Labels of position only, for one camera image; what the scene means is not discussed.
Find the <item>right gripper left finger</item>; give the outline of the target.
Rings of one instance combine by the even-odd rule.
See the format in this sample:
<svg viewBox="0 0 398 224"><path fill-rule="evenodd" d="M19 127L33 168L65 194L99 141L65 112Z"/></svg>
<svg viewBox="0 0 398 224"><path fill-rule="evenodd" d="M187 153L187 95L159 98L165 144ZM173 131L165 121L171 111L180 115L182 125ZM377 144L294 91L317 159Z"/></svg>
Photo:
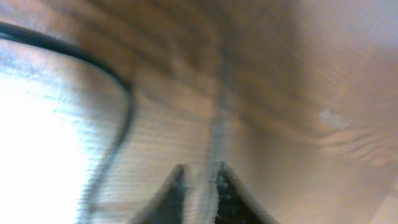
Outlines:
<svg viewBox="0 0 398 224"><path fill-rule="evenodd" d="M176 165L159 191L129 224L182 224L187 189L185 167Z"/></svg>

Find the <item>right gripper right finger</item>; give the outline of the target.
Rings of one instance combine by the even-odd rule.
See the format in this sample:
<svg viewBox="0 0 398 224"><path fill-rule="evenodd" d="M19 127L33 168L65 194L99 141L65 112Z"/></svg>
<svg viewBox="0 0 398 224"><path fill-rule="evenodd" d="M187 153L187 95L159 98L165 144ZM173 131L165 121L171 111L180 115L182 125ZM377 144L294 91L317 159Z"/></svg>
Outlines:
<svg viewBox="0 0 398 224"><path fill-rule="evenodd" d="M244 193L242 182L227 163L222 162L216 176L218 194L215 224L279 224L255 199Z"/></svg>

